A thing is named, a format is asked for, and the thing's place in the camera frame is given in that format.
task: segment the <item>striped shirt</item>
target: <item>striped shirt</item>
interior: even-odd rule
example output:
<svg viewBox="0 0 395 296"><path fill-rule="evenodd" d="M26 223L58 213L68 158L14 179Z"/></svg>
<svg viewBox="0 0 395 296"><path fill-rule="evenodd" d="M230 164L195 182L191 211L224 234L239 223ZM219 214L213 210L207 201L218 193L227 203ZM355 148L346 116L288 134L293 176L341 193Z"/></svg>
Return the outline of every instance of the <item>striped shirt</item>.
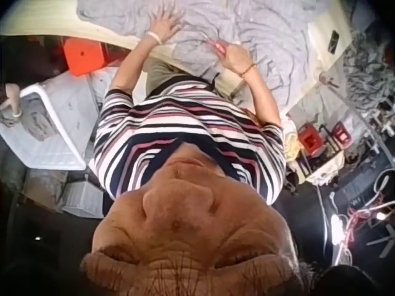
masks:
<svg viewBox="0 0 395 296"><path fill-rule="evenodd" d="M113 198L144 185L182 143L190 143L228 177L274 203L285 175L282 129L272 124L259 128L206 87L201 81L178 79L160 86L140 105L121 90L107 93L94 161Z"/></svg>

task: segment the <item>gold bangle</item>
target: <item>gold bangle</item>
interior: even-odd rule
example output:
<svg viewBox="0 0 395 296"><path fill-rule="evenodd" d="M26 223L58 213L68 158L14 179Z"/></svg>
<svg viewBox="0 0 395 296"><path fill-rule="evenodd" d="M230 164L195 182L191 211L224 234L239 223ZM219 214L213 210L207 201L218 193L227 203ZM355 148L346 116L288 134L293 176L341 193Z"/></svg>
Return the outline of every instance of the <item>gold bangle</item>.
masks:
<svg viewBox="0 0 395 296"><path fill-rule="evenodd" d="M257 65L254 64L254 63L252 63L252 64L247 68L247 70L244 71L243 74L241 74L240 76L241 76L242 78L244 78L244 76L246 76L246 74L247 74L252 68L255 68L255 67L257 67Z"/></svg>

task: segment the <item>red object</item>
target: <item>red object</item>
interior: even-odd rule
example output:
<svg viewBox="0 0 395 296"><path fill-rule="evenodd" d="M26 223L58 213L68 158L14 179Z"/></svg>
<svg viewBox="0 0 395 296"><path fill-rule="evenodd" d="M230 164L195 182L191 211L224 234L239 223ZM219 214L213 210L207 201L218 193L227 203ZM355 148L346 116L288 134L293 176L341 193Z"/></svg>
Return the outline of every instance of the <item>red object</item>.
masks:
<svg viewBox="0 0 395 296"><path fill-rule="evenodd" d="M63 49L70 73L74 76L99 70L127 54L110 55L102 43L76 37L67 38L64 41Z"/></svg>
<svg viewBox="0 0 395 296"><path fill-rule="evenodd" d="M207 43L209 43L212 47L214 47L223 56L226 55L227 49L221 43L219 43L218 41L210 38L209 35L207 35L203 31L199 31L199 32L207 39Z"/></svg>
<svg viewBox="0 0 395 296"><path fill-rule="evenodd" d="M299 141L309 155L316 154L323 146L320 134L310 123L306 124L299 132Z"/></svg>
<svg viewBox="0 0 395 296"><path fill-rule="evenodd" d="M221 53L222 55L226 55L227 50L225 49L224 46L222 46L222 44L220 44L219 42L217 42L214 39L208 39L207 42L213 46L216 50L218 50L219 53Z"/></svg>
<svg viewBox="0 0 395 296"><path fill-rule="evenodd" d="M343 148L349 147L352 143L351 135L348 133L341 121L335 124L335 127L332 130L332 136L343 146Z"/></svg>

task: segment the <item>pants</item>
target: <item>pants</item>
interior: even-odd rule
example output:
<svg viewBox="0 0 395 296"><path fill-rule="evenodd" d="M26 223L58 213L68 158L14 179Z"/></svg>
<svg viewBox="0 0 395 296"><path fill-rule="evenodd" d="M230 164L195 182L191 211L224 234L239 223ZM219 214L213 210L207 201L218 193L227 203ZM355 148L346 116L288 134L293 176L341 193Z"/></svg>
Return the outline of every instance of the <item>pants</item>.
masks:
<svg viewBox="0 0 395 296"><path fill-rule="evenodd" d="M179 68L173 67L162 60L150 57L144 63L143 71L147 73L146 93L150 93L162 83L176 77L188 75Z"/></svg>

